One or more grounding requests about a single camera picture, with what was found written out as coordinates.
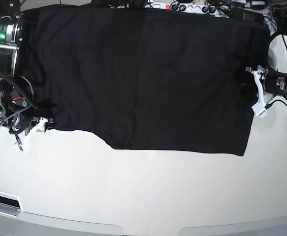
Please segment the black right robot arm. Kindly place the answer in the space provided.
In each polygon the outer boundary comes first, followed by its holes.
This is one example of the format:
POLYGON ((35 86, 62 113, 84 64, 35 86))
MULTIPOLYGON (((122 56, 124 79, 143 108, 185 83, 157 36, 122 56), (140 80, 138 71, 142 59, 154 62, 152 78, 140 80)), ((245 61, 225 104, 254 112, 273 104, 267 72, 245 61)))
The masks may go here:
POLYGON ((23 15, 0 17, 0 127, 13 135, 29 132, 38 124, 37 105, 29 80, 17 81, 16 67, 23 39, 23 15))

